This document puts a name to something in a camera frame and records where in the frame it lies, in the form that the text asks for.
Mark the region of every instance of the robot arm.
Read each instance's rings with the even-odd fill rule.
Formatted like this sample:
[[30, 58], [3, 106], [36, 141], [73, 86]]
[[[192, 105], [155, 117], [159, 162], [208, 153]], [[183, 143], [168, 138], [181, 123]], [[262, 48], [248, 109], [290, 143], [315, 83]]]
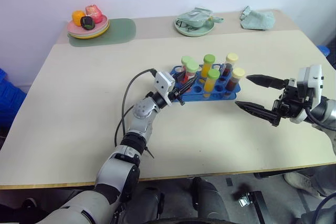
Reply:
[[336, 155], [336, 101], [321, 95], [324, 79], [321, 65], [300, 69], [297, 86], [295, 79], [280, 80], [261, 74], [246, 78], [257, 85], [284, 91], [274, 101], [272, 110], [266, 110], [259, 104], [237, 101], [241, 109], [269, 121], [273, 126], [278, 126], [281, 118], [289, 118], [293, 123], [311, 123], [327, 134]]
[[83, 191], [52, 212], [39, 224], [109, 224], [120, 203], [131, 198], [138, 183], [140, 157], [152, 134], [152, 123], [156, 115], [166, 105], [178, 99], [196, 80], [189, 80], [180, 89], [175, 87], [175, 80], [167, 72], [158, 72], [154, 86], [157, 92], [151, 97], [139, 101], [133, 107], [131, 124], [120, 145], [109, 156], [97, 174], [95, 187]]

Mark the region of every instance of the test tube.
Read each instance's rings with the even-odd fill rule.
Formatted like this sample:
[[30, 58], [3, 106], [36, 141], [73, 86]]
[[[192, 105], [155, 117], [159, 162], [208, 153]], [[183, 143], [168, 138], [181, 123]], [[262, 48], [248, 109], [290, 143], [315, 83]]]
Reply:
[[205, 55], [203, 58], [203, 66], [201, 71], [201, 77], [204, 79], [208, 76], [208, 71], [211, 69], [212, 64], [215, 62], [215, 56], [214, 55]]
[[245, 71], [242, 68], [235, 68], [232, 71], [232, 76], [230, 80], [228, 81], [225, 89], [227, 91], [233, 91], [238, 84], [239, 80], [244, 76]]
[[230, 74], [237, 60], [238, 60], [238, 55], [235, 54], [234, 52], [230, 52], [229, 54], [227, 54], [226, 59], [225, 59], [225, 67], [222, 73], [223, 77], [226, 77]]
[[199, 65], [194, 60], [189, 61], [185, 66], [185, 75], [182, 83], [185, 84], [189, 79], [193, 78], [198, 68]]
[[[219, 71], [217, 69], [210, 69], [208, 71], [208, 75], [204, 84], [204, 91], [205, 92], [211, 92], [214, 89], [215, 83], [217, 81], [217, 79], [219, 78], [219, 76], [221, 75], [221, 73], [219, 73]], [[205, 98], [209, 98], [210, 94], [208, 93], [204, 93], [203, 97]]]
[[181, 58], [181, 63], [182, 63], [182, 71], [185, 71], [185, 66], [189, 61], [191, 61], [193, 58], [191, 58], [189, 55], [185, 55]]

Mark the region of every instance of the yellow cap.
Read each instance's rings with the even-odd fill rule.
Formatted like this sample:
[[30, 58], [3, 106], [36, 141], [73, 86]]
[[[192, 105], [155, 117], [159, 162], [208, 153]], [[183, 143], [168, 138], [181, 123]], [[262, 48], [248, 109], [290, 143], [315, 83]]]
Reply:
[[238, 60], [238, 55], [235, 54], [234, 52], [230, 52], [229, 54], [227, 54], [225, 60], [228, 63], [235, 63]]
[[240, 79], [241, 77], [243, 77], [245, 75], [245, 71], [242, 68], [235, 68], [232, 71], [232, 77], [236, 78], [236, 79]]

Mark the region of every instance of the test tube with yellow liquid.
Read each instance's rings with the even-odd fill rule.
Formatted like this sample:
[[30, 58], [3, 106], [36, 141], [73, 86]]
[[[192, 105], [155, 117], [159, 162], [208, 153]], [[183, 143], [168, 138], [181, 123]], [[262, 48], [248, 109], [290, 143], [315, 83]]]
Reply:
[[215, 62], [215, 56], [214, 55], [205, 55], [203, 58], [203, 66], [201, 71], [201, 78], [204, 78], [204, 80], [200, 79], [201, 83], [205, 82], [205, 78], [208, 76], [208, 71], [211, 69], [212, 64]]
[[[217, 69], [210, 69], [207, 73], [207, 78], [204, 84], [204, 91], [205, 92], [212, 92], [214, 90], [214, 86], [216, 84], [217, 79], [221, 73]], [[209, 98], [210, 94], [204, 93], [204, 98]]]

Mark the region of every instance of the dark fruit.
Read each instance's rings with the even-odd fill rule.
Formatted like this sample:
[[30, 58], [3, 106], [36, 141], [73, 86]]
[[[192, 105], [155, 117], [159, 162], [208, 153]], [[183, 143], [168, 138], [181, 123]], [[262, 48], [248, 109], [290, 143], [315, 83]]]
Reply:
[[92, 29], [94, 29], [94, 26], [95, 26], [94, 24], [95, 24], [95, 22], [89, 16], [84, 16], [84, 17], [81, 17], [81, 19], [80, 19], [80, 25], [85, 30], [92, 30]]

